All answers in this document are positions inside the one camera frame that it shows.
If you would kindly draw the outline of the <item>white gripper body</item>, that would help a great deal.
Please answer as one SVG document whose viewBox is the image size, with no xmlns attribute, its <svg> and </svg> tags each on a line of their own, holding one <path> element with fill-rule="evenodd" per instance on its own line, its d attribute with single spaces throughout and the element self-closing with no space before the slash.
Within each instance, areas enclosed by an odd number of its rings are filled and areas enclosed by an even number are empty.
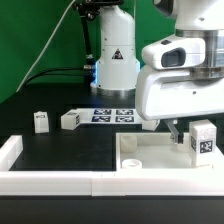
<svg viewBox="0 0 224 224">
<path fill-rule="evenodd" d="M 135 108 L 143 120 L 224 112 L 224 78 L 192 80 L 188 69 L 157 71 L 145 65 L 137 79 Z"/>
</svg>

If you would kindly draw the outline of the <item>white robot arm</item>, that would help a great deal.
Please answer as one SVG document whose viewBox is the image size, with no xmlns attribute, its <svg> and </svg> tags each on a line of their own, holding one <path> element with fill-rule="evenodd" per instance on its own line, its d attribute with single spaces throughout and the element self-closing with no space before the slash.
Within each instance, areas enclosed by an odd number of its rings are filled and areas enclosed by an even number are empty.
<svg viewBox="0 0 224 224">
<path fill-rule="evenodd" d="M 135 95 L 145 121 L 224 112 L 224 0 L 153 0 L 175 32 L 135 56 L 134 20 L 114 3 L 100 9 L 101 56 L 94 91 Z"/>
</svg>

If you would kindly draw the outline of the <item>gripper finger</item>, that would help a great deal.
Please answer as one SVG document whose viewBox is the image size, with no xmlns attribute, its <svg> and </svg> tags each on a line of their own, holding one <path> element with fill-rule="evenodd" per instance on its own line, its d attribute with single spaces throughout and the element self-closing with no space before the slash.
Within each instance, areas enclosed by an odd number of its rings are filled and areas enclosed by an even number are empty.
<svg viewBox="0 0 224 224">
<path fill-rule="evenodd" d="M 175 144 L 182 144 L 184 141 L 184 133 L 178 128 L 178 120 L 177 119 L 166 119 L 165 123 L 171 132 L 171 140 Z"/>
</svg>

